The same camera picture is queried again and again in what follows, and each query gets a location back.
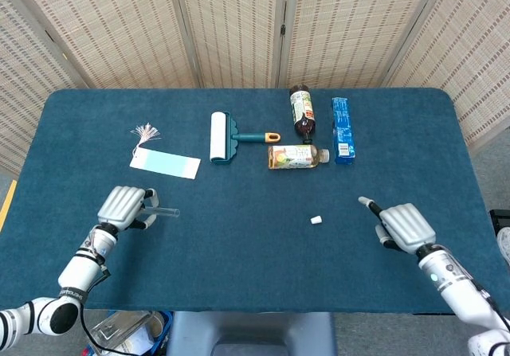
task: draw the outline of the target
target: gray chair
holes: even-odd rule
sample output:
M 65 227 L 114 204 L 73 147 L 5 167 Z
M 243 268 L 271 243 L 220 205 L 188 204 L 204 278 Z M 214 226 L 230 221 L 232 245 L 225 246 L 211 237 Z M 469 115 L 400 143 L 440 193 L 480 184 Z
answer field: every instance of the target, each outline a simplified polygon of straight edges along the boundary
M 333 315 L 175 312 L 167 356 L 336 356 Z

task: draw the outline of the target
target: robotic arm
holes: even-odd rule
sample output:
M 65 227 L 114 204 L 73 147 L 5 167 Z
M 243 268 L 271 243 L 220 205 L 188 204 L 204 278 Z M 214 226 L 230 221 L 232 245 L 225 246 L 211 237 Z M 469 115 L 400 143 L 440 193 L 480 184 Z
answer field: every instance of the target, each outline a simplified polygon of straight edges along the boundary
M 145 206 L 146 199 L 150 206 Z M 137 220 L 142 214 L 148 217 Z M 57 336 L 69 331 L 88 293 L 110 275 L 105 261 L 117 243 L 118 233 L 128 228 L 147 229 L 158 214 L 178 217 L 179 210 L 160 208 L 154 189 L 113 189 L 97 214 L 99 224 L 90 230 L 58 278 L 59 297 L 37 298 L 19 308 L 0 311 L 0 351 L 14 346 L 23 334 Z M 96 279 L 99 271 L 103 276 Z
M 510 322 L 501 315 L 490 294 L 450 251 L 435 244 L 436 233 L 418 209 L 407 203 L 383 210 L 371 199 L 360 197 L 359 201 L 380 220 L 375 233 L 384 247 L 415 254 L 418 267 L 453 313 L 464 323 L 490 330 L 469 340 L 470 354 L 503 356 L 504 346 L 510 344 Z

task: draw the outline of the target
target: teal handle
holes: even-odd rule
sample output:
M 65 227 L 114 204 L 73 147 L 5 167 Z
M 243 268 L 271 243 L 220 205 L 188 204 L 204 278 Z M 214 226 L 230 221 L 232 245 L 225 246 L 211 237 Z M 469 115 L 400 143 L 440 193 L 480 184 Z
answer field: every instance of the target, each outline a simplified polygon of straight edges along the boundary
M 265 133 L 241 133 L 232 135 L 232 139 L 246 143 L 265 143 Z

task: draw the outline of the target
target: lint roller handle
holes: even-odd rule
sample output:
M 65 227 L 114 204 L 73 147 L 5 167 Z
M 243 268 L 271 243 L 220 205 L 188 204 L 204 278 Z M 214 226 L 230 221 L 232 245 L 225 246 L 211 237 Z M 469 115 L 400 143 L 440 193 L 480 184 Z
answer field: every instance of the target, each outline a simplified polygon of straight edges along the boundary
M 280 141 L 278 133 L 241 133 L 232 135 L 232 139 L 248 143 L 277 143 Z

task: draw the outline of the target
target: woven panel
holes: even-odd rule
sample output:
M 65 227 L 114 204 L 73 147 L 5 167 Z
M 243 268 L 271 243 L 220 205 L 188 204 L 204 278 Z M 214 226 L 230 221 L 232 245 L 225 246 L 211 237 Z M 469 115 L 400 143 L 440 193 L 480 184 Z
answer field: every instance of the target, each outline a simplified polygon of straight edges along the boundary
M 437 0 L 389 85 L 447 91 L 472 146 L 510 116 L 508 63 L 510 0 Z
M 9 0 L 0 0 L 0 166 L 19 174 L 42 106 L 68 74 Z
M 276 0 L 185 3 L 206 87 L 271 87 Z
M 171 0 L 35 0 L 98 88 L 193 87 Z
M 287 86 L 379 85 L 421 0 L 297 0 Z

